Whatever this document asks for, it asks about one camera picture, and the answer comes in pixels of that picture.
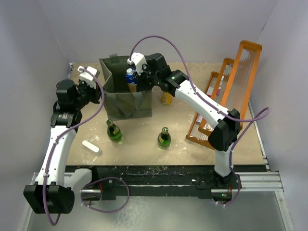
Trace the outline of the green canvas bag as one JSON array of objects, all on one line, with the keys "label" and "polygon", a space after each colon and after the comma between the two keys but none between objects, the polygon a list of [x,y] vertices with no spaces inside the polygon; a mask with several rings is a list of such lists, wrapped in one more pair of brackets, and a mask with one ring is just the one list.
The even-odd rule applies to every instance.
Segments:
[{"label": "green canvas bag", "polygon": [[130,92],[126,81],[127,56],[110,55],[99,59],[104,78],[104,108],[110,120],[152,116],[152,92]]}]

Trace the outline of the blue juice carton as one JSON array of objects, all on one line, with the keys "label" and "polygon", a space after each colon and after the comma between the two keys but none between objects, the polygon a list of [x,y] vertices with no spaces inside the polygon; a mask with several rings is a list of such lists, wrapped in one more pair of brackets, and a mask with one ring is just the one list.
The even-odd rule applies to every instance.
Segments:
[{"label": "blue juice carton", "polygon": [[126,82],[128,84],[128,88],[130,92],[137,92],[137,80],[133,76],[135,70],[133,68],[128,68],[126,70]]}]

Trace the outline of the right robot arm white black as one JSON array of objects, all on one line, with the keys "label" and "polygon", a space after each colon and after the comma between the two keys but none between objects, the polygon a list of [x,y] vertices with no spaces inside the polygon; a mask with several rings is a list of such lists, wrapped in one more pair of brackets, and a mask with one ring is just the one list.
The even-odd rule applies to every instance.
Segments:
[{"label": "right robot arm white black", "polygon": [[144,56],[135,52],[128,59],[128,64],[135,66],[134,76],[142,90],[158,86],[162,91],[189,104],[208,122],[213,129],[208,142],[216,154],[214,170],[217,174],[214,176],[214,183],[219,188],[226,188],[231,183],[231,148],[239,133],[240,113],[216,103],[191,83],[182,71],[172,71],[160,53]]}]

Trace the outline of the green orange juice bottle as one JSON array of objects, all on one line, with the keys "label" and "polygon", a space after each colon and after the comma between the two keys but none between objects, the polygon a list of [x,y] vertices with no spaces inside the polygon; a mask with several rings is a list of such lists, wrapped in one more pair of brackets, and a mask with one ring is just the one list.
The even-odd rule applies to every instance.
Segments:
[{"label": "green orange juice bottle", "polygon": [[162,93],[162,97],[161,97],[161,103],[162,104],[170,105],[172,103],[172,100],[173,100],[173,96],[170,93],[168,93],[166,91],[164,91]]}]

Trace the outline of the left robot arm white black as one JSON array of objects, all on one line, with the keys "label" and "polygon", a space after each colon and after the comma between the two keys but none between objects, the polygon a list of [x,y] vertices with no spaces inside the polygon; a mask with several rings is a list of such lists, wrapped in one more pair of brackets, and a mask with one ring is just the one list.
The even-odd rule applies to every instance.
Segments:
[{"label": "left robot arm white black", "polygon": [[36,214],[68,214],[82,184],[89,189],[99,184],[98,175],[89,169],[76,170],[68,179],[64,174],[71,145],[83,123],[81,109],[90,102],[99,104],[101,95],[96,80],[80,80],[75,84],[65,79],[57,83],[49,146],[34,183],[26,185],[23,192]]}]

